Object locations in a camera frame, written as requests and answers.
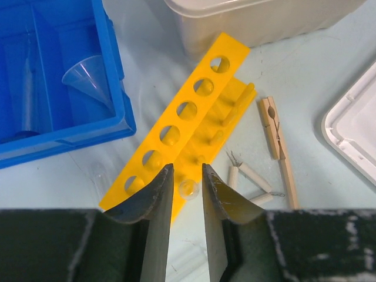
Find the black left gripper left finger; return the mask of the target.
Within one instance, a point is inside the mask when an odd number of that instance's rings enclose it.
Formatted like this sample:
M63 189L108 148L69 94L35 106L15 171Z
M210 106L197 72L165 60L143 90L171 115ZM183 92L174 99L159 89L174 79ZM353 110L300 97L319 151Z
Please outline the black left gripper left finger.
M173 164L105 215L130 231L124 281L165 281L174 191Z

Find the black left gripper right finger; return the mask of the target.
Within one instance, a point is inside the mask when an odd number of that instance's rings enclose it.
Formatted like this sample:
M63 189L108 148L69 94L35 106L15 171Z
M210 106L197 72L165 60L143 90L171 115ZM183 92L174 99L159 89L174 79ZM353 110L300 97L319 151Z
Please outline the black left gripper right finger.
M209 164L202 164L202 199L210 281L229 281L242 265L239 227L264 210L226 185Z

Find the clear glass test tube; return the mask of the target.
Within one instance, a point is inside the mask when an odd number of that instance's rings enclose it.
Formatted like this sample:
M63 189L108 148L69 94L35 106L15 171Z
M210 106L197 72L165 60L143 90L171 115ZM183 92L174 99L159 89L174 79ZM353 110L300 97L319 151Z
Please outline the clear glass test tube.
M98 199L101 200L108 190L108 178L104 171L94 171L93 181L95 184Z
M166 281L208 281L207 256L200 247L192 247L167 260Z
M179 194L185 200L192 200L199 194L199 184L192 179L185 179L179 184Z

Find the wooden test tube holder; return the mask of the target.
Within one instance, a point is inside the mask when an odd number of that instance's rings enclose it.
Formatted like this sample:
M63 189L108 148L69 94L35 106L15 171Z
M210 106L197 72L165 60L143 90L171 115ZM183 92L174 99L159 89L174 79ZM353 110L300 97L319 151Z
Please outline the wooden test tube holder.
M258 106L261 113L261 121L266 130L271 154L280 164L281 175L286 187L290 208L299 209L300 205L297 197L293 169L288 156L287 145L281 129L281 123L274 98L272 96L263 98L259 101Z

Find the clear glass funnel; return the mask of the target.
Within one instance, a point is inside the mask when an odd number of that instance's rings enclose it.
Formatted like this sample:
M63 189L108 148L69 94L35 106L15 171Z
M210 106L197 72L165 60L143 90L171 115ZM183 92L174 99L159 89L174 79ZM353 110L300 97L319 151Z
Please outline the clear glass funnel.
M61 82L90 96L114 112L102 55L94 55L71 66Z

